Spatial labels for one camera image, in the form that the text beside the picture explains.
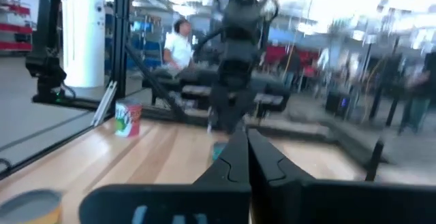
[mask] can lid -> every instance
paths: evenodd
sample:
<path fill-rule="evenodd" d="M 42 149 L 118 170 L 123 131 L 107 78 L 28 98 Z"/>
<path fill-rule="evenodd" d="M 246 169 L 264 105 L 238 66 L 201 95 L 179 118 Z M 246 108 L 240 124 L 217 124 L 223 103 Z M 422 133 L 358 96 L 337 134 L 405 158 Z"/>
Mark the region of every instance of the can lid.
<path fill-rule="evenodd" d="M 50 189 L 21 193 L 0 205 L 0 223 L 23 223 L 50 214 L 61 205 L 61 194 Z"/>
<path fill-rule="evenodd" d="M 142 106 L 142 102 L 135 98 L 124 98 L 116 101 L 117 103 L 121 103 L 125 106 Z"/>

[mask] jeans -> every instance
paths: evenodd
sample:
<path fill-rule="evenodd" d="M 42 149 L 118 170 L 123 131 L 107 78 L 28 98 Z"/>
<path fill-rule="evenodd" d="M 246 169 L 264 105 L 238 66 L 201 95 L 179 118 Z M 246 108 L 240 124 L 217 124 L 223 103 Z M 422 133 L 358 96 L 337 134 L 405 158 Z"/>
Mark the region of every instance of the jeans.
<path fill-rule="evenodd" d="M 292 71 L 286 72 L 285 80 L 284 80 L 286 88 L 288 88 L 288 89 L 291 88 L 293 79 L 294 79 L 294 72 L 292 72 Z"/>
<path fill-rule="evenodd" d="M 410 126 L 415 132 L 418 132 L 429 105 L 430 99 L 416 97 L 409 98 L 404 105 L 400 130 L 403 130 L 406 126 Z"/>

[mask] shelf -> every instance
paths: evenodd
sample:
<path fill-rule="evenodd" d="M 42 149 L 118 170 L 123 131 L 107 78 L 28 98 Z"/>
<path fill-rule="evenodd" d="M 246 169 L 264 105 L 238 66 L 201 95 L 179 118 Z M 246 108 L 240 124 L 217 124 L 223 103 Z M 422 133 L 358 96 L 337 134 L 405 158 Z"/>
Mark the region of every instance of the shelf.
<path fill-rule="evenodd" d="M 13 33 L 32 34 L 31 27 L 21 27 L 11 24 L 0 23 L 0 31 L 9 31 Z"/>
<path fill-rule="evenodd" d="M 32 44 L 28 44 L 28 43 L 0 42 L 0 50 L 31 51 L 32 50 Z"/>
<path fill-rule="evenodd" d="M 22 7 L 19 5 L 9 4 L 9 3 L 3 3 L 2 5 L 8 7 L 9 10 L 14 13 L 30 16 L 30 9 L 27 7 Z"/>

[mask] tin can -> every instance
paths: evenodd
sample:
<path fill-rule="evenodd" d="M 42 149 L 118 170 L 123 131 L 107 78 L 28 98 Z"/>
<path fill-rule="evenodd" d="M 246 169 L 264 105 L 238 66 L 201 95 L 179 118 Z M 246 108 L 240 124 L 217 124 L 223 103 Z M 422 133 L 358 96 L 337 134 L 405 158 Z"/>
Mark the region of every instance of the tin can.
<path fill-rule="evenodd" d="M 134 99 L 121 99 L 115 103 L 115 134 L 131 137 L 139 134 L 142 104 Z"/>
<path fill-rule="evenodd" d="M 50 189 L 21 193 L 0 205 L 0 223 L 60 224 L 62 195 Z"/>

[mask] wooden table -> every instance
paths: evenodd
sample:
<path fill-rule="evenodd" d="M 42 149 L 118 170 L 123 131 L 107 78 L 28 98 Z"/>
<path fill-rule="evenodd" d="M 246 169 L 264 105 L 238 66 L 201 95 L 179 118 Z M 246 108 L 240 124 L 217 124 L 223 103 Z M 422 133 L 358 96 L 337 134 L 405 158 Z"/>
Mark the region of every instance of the wooden table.
<path fill-rule="evenodd" d="M 114 135 L 114 121 L 80 136 L 0 182 L 0 203 L 38 188 L 63 193 L 63 223 L 78 222 L 78 206 L 95 188 L 113 183 L 191 183 L 211 164 L 211 149 L 223 133 L 174 123 L 142 121 L 140 135 Z M 270 140 L 318 178 L 352 180 L 361 174 L 338 148 Z"/>

